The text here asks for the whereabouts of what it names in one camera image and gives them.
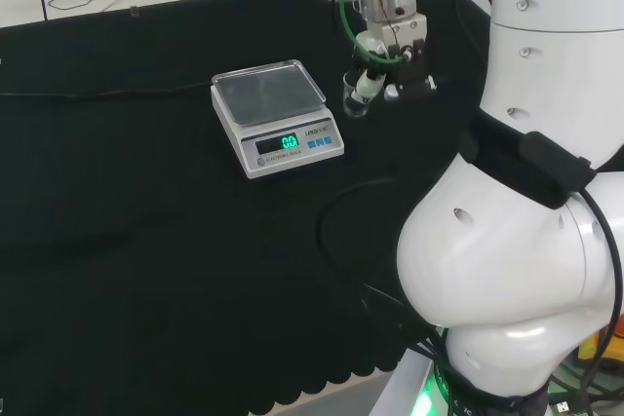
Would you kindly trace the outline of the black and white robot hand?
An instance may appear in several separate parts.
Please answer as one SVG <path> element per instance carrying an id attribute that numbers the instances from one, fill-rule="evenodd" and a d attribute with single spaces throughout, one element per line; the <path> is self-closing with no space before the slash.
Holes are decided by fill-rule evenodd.
<path id="1" fill-rule="evenodd" d="M 375 101 L 401 101 L 437 90 L 425 53 L 427 18 L 419 13 L 369 21 L 355 38 L 353 69 L 344 76 L 345 103 L 366 111 Z"/>

